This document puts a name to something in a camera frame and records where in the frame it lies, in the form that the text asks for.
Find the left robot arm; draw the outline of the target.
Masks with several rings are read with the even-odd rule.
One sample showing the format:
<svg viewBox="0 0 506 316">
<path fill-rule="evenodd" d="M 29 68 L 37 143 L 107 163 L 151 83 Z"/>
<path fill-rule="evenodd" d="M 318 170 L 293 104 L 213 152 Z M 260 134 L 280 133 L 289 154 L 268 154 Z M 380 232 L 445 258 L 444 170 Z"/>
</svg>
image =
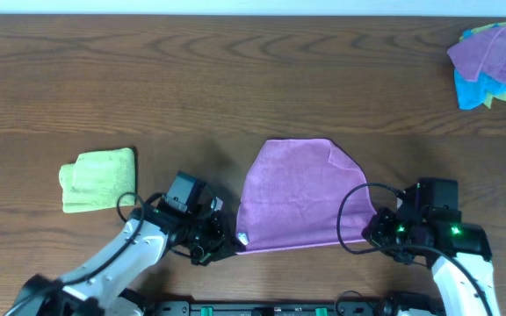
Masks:
<svg viewBox="0 0 506 316">
<path fill-rule="evenodd" d="M 236 255 L 243 244 L 229 229 L 220 207 L 178 209 L 160 203 L 130 214 L 122 231 L 78 268 L 55 280 L 31 278 L 18 294 L 9 315 L 149 315 L 154 305 L 127 286 L 156 265 L 171 248 L 188 250 L 191 264 Z"/>
</svg>

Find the purple microfibre cloth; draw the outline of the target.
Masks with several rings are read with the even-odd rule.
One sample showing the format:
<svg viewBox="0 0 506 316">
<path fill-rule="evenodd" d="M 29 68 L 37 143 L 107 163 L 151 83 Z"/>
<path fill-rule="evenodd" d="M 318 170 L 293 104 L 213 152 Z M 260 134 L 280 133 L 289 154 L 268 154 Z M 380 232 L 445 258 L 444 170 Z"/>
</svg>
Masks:
<svg viewBox="0 0 506 316">
<path fill-rule="evenodd" d="M 365 182 L 331 140 L 267 140 L 246 175 L 235 235 L 248 254 L 359 242 L 376 212 Z"/>
</svg>

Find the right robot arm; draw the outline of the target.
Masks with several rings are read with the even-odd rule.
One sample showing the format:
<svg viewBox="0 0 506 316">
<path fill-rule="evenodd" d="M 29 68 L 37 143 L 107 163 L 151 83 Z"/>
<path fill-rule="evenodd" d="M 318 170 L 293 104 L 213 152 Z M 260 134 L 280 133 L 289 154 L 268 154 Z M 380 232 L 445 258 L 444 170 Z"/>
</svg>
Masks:
<svg viewBox="0 0 506 316">
<path fill-rule="evenodd" d="M 480 226 L 461 222 L 447 207 L 381 209 L 362 232 L 369 243 L 398 262 L 425 258 L 447 315 L 499 315 L 494 265 Z"/>
</svg>

